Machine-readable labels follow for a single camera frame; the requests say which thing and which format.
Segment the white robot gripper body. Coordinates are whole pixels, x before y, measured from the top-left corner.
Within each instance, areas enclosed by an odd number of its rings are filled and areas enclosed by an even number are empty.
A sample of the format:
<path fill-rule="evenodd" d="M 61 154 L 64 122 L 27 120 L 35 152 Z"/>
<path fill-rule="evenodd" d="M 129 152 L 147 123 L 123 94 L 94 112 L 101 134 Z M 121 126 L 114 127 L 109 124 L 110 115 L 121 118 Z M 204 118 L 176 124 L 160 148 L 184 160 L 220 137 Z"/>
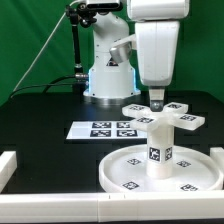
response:
<path fill-rule="evenodd" d="M 140 80 L 149 87 L 171 83 L 180 24 L 178 21 L 135 24 Z"/>

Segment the silver black-tipped gripper finger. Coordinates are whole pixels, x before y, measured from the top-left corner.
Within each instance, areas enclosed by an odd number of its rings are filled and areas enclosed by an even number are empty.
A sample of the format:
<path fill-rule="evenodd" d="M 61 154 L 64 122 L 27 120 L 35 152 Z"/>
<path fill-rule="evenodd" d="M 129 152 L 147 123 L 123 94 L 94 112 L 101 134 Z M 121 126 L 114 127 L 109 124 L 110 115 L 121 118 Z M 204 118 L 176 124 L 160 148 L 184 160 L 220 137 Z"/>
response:
<path fill-rule="evenodd" d="M 163 110 L 164 93 L 165 89 L 163 87 L 149 88 L 150 109 L 153 112 L 161 112 Z"/>

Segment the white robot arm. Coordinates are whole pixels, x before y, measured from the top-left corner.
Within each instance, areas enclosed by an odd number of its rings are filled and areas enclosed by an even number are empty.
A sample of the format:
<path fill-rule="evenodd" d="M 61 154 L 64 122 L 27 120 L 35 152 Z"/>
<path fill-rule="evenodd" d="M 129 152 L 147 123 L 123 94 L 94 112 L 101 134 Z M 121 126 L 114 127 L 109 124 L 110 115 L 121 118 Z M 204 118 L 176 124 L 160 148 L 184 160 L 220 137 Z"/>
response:
<path fill-rule="evenodd" d="M 135 87 L 129 58 L 136 51 L 150 108 L 162 110 L 165 87 L 172 80 L 179 20 L 187 15 L 189 1 L 84 0 L 84 6 L 96 21 L 89 96 L 103 101 L 129 97 Z"/>

